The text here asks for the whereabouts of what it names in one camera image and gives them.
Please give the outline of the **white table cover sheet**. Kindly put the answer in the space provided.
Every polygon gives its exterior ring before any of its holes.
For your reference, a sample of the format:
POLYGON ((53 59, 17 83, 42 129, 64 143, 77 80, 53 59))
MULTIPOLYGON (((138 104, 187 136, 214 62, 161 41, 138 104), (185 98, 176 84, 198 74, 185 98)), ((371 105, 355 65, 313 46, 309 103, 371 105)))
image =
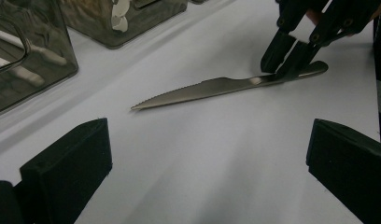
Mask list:
POLYGON ((79 124, 108 121, 113 168, 77 224, 361 224, 308 171, 315 119, 379 135, 373 30, 318 53, 326 73, 138 110, 210 78, 249 78, 275 0, 206 0, 107 49, 71 34, 78 73, 0 115, 0 180, 79 124))

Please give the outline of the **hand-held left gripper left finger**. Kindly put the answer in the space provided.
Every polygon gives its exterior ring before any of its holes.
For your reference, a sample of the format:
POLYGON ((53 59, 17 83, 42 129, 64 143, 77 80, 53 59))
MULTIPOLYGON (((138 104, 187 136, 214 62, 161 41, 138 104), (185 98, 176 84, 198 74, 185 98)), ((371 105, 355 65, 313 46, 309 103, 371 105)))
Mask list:
POLYGON ((112 169, 108 123, 78 125, 20 169, 27 224, 74 224, 112 169))

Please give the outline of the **metal table knife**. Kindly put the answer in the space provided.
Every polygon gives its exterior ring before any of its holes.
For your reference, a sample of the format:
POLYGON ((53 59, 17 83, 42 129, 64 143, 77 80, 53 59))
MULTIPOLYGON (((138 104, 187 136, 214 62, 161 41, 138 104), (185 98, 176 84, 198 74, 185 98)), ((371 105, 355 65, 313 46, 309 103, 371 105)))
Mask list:
POLYGON ((233 79, 228 77, 208 79, 194 85, 154 96, 142 103, 132 106, 131 109, 142 110, 159 106, 174 105, 236 91, 244 91, 253 88, 276 85, 292 80, 317 76, 326 72, 328 68, 329 66, 326 63, 322 61, 316 61, 307 65, 299 72, 296 72, 295 77, 291 77, 289 80, 284 78, 276 78, 275 75, 250 77, 243 79, 233 79))

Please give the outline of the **white ceramic spoon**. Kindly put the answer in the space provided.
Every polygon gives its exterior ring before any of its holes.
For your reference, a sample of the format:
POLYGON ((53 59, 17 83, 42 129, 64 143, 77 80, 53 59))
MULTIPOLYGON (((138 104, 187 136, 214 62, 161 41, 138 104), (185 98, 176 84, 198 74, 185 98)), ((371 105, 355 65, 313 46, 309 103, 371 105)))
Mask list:
POLYGON ((128 30, 126 13, 129 9, 130 0, 113 0, 111 13, 111 26, 113 30, 123 33, 128 30))

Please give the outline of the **transparent grey plastic bin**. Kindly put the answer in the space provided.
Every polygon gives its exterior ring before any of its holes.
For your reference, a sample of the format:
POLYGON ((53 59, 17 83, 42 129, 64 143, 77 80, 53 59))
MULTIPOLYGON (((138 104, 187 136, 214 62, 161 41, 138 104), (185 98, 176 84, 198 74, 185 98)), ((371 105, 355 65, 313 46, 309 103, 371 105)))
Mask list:
POLYGON ((56 83, 73 76, 78 62, 57 0, 0 0, 0 30, 18 37, 24 49, 0 39, 0 58, 11 66, 22 66, 45 79, 40 87, 14 77, 0 68, 0 113, 10 109, 56 83), (30 44, 49 49, 64 57, 58 65, 31 51, 30 44))
POLYGON ((113 0, 58 0, 67 26, 109 49, 117 49, 129 40, 184 12, 188 0, 130 0, 126 13, 128 30, 112 29, 113 0))

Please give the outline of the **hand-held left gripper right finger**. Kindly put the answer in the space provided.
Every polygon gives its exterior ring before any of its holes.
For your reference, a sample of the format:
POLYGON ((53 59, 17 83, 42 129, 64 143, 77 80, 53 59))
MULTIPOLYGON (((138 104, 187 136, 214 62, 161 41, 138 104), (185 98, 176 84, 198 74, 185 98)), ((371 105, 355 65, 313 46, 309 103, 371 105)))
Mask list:
POLYGON ((306 164, 363 224, 381 224, 381 143, 345 125, 315 119, 306 164))

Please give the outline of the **white chopstick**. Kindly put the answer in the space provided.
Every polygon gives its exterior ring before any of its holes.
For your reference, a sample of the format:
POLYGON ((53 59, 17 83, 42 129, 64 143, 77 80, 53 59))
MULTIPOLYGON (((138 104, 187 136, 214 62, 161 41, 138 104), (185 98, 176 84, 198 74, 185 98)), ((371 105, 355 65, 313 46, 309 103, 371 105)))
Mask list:
MULTIPOLYGON (((18 37, 16 37, 15 35, 11 35, 11 34, 8 34, 6 32, 3 32, 1 30, 0 30, 0 39, 6 41, 9 44, 12 44, 16 47, 19 47, 22 49, 25 48, 25 46, 22 44, 21 40, 18 37)), ((41 48, 39 46, 30 44, 30 50, 35 51, 35 52, 39 52, 41 54, 42 58, 48 62, 55 63, 58 65, 67 64, 67 60, 64 57, 56 54, 55 52, 53 52, 49 49, 41 48)))
POLYGON ((22 79, 34 87, 40 87, 45 83, 45 79, 40 75, 31 72, 30 70, 22 66, 11 66, 9 67, 10 62, 0 58, 0 68, 8 68, 9 72, 19 79, 22 79))

